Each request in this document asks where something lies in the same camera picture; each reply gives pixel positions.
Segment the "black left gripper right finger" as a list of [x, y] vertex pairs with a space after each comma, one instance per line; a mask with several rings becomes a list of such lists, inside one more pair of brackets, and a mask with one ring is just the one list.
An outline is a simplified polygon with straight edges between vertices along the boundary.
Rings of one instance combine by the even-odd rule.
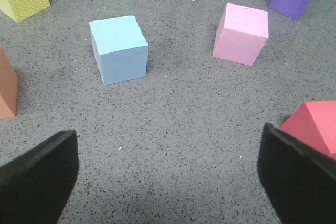
[[335, 223], [335, 160], [266, 123], [257, 162], [282, 223]]

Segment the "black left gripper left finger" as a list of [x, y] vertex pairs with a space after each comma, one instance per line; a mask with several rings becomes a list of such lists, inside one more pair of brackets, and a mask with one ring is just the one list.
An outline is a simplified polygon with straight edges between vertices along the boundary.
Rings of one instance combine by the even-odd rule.
[[1, 223], [57, 223], [76, 183], [76, 131], [60, 131], [1, 166]]

